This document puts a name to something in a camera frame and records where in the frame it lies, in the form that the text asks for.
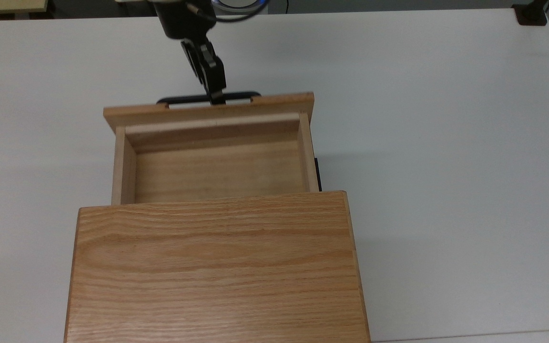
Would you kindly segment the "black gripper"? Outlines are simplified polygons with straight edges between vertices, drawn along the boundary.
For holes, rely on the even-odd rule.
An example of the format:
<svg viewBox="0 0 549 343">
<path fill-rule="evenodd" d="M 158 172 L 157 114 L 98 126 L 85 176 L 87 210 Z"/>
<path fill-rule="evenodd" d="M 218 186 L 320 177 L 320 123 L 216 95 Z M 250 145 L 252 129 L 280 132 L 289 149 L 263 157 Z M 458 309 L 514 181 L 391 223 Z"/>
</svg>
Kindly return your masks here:
<svg viewBox="0 0 549 343">
<path fill-rule="evenodd" d="M 222 59 L 215 54 L 210 41 L 206 40 L 198 48 L 192 40 L 204 41 L 206 34 L 215 26 L 215 21 L 201 17 L 189 9 L 196 7 L 207 17 L 215 17 L 210 0 L 153 0 L 152 5 L 161 22 L 166 36 L 180 40 L 191 68 L 204 86 L 213 105 L 225 104 L 223 91 L 226 89 L 226 74 Z"/>
</svg>

